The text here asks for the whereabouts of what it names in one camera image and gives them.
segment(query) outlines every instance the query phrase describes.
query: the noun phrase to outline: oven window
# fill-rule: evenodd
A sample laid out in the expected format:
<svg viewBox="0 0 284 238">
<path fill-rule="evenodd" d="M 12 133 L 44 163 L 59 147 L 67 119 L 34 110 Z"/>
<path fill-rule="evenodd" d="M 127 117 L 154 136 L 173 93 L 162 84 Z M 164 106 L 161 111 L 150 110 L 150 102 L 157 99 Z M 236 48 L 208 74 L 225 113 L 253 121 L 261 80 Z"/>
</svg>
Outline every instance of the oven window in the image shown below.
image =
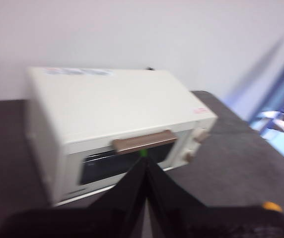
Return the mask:
<svg viewBox="0 0 284 238">
<path fill-rule="evenodd" d="M 157 163 L 165 160 L 174 143 L 147 149 L 147 155 Z M 139 152 L 117 155 L 115 151 L 87 156 L 82 162 L 79 184 L 87 184 L 127 172 L 140 158 Z"/>
</svg>

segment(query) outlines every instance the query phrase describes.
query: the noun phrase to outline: dark table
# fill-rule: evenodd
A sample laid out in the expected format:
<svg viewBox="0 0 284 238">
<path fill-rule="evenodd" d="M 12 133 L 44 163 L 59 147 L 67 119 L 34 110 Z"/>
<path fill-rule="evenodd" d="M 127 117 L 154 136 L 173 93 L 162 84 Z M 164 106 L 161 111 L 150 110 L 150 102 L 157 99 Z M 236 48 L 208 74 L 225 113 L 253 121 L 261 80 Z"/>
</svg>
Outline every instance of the dark table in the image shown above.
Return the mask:
<svg viewBox="0 0 284 238">
<path fill-rule="evenodd" d="M 167 173 L 208 206 L 278 203 L 284 210 L 284 157 L 213 95 L 195 92 L 218 121 L 189 165 Z M 24 137 L 24 100 L 0 101 L 0 224 L 48 202 Z M 62 207 L 87 206 L 103 193 Z M 151 237 L 145 210 L 143 237 Z"/>
</svg>

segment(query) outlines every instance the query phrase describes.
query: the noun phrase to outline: brown handle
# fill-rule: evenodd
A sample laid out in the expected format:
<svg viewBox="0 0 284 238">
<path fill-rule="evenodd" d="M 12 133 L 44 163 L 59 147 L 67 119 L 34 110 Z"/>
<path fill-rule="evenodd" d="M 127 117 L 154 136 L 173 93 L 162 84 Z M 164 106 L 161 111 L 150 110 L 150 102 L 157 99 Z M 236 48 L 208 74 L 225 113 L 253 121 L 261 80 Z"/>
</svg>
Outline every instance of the brown handle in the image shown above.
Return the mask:
<svg viewBox="0 0 284 238">
<path fill-rule="evenodd" d="M 177 137 L 170 131 L 143 135 L 129 139 L 115 139 L 112 141 L 113 148 L 117 154 L 127 154 L 141 149 L 147 149 L 159 145 L 173 143 Z"/>
</svg>

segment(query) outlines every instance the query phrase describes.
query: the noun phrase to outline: cream toaster oven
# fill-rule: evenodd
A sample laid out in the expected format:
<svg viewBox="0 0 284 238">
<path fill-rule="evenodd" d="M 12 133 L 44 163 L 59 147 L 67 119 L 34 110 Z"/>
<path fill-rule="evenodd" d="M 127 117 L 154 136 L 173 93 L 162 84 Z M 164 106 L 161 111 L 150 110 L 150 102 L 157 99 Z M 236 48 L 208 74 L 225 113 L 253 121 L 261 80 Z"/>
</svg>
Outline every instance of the cream toaster oven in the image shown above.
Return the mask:
<svg viewBox="0 0 284 238">
<path fill-rule="evenodd" d="M 30 67 L 26 135 L 52 204 L 111 188 L 139 159 L 189 163 L 216 115 L 163 70 Z"/>
</svg>

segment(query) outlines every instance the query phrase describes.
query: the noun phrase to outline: green light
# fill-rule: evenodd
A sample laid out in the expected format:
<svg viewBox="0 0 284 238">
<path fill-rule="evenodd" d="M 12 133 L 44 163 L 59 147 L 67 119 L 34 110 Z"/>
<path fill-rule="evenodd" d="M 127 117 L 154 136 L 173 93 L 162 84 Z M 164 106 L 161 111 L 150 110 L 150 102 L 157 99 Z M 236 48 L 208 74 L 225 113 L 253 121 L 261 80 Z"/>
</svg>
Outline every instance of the green light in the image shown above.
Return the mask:
<svg viewBox="0 0 284 238">
<path fill-rule="evenodd" d="M 140 153 L 140 157 L 147 157 L 147 149 L 142 149 L 142 150 L 139 150 L 139 153 Z"/>
</svg>

